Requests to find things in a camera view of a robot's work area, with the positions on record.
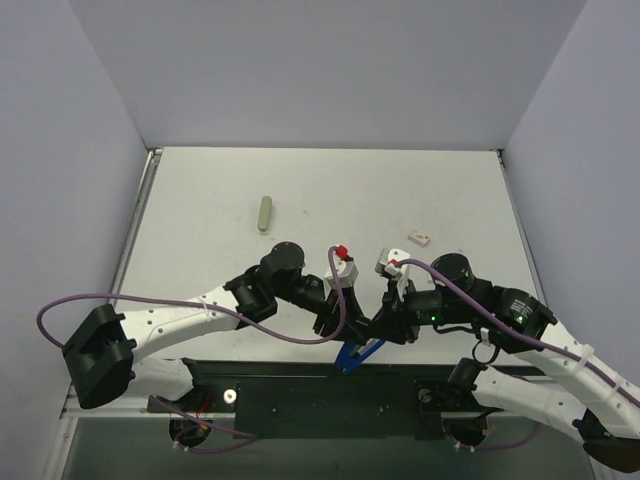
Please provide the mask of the staple box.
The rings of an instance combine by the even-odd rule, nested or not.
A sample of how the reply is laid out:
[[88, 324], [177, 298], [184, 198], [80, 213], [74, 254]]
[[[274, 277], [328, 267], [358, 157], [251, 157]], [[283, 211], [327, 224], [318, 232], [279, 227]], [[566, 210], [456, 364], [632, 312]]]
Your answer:
[[407, 235], [407, 239], [420, 247], [426, 247], [430, 242], [430, 237], [424, 232], [418, 230], [410, 231]]

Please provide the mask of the beige stapler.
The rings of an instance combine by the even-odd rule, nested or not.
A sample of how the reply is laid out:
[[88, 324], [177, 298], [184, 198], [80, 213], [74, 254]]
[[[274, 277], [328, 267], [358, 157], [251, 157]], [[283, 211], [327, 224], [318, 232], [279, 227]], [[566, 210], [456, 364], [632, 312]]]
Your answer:
[[266, 234], [269, 231], [272, 211], [273, 211], [272, 197], [263, 196], [259, 204], [258, 218], [257, 218], [257, 230], [261, 234]]

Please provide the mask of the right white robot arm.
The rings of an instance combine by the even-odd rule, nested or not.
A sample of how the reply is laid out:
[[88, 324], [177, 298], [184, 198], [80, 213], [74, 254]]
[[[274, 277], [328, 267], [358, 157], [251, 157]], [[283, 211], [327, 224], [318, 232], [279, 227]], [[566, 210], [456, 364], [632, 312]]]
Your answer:
[[398, 249], [385, 249], [376, 272], [393, 286], [389, 321], [404, 342], [423, 327], [439, 334], [464, 332], [525, 361], [551, 378], [552, 388], [500, 373], [488, 362], [463, 358], [447, 383], [449, 402], [475, 403], [517, 413], [554, 428], [594, 460], [622, 473], [639, 470], [639, 388], [578, 341], [534, 296], [475, 276], [460, 253], [426, 264]]

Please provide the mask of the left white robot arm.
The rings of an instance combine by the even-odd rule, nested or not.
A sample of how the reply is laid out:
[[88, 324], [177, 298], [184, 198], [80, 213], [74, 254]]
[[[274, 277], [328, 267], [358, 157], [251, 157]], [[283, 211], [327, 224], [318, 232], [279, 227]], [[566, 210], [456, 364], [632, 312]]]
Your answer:
[[284, 300], [319, 321], [317, 333], [334, 339], [346, 332], [348, 298], [358, 276], [346, 248], [328, 253], [325, 277], [305, 274], [302, 248], [277, 244], [242, 275], [196, 298], [151, 302], [149, 309], [119, 313], [111, 304], [94, 308], [62, 348], [83, 409], [102, 407], [125, 395], [160, 396], [181, 410], [200, 408], [204, 384], [184, 359], [155, 353], [192, 338], [253, 326], [277, 312]]

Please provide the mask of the blue stapler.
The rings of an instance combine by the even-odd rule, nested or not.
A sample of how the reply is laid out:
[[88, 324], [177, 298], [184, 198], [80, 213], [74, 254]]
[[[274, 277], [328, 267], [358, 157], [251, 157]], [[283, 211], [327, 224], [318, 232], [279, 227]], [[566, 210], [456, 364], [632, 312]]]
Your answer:
[[348, 375], [358, 369], [385, 343], [386, 341], [382, 339], [371, 339], [364, 345], [359, 345], [356, 342], [344, 342], [334, 360], [334, 366], [344, 375]]

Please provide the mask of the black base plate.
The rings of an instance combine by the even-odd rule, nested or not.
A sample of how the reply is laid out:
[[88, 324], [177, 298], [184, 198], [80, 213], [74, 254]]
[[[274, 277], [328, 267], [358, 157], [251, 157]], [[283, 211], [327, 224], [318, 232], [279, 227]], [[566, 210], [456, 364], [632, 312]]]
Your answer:
[[439, 439], [442, 421], [477, 421], [486, 411], [448, 384], [450, 365], [365, 364], [343, 374], [330, 364], [190, 360], [185, 412], [231, 414], [238, 432], [261, 439]]

